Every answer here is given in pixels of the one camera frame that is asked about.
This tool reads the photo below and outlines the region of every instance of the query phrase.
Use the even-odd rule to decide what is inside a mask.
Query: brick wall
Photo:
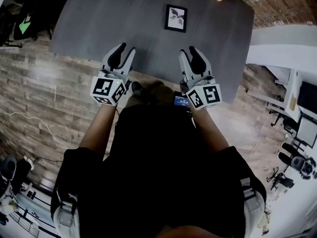
[[[276,25],[316,25],[316,0],[247,0],[255,11],[254,28]]]

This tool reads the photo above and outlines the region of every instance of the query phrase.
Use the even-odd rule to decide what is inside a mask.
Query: black t-shirt
[[[198,226],[243,237],[241,179],[265,188],[234,147],[210,153],[191,118],[176,107],[133,106],[115,127],[110,155],[67,150],[56,188],[78,195],[82,237],[152,238],[165,226]]]

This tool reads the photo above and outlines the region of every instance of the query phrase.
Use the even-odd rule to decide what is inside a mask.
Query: phone screen
[[[174,105],[190,108],[189,101],[186,97],[175,96]]]

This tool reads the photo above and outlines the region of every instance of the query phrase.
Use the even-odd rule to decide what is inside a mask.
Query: gray table
[[[164,29],[166,4],[188,9],[187,32]],[[241,0],[68,0],[50,51],[101,61],[121,42],[137,48],[133,69],[178,83],[178,54],[190,45],[211,62],[223,101],[233,102],[245,66],[254,11]]]

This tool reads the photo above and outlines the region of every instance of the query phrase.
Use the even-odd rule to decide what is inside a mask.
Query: framed picture
[[[165,29],[186,32],[187,9],[168,4],[166,7]]]

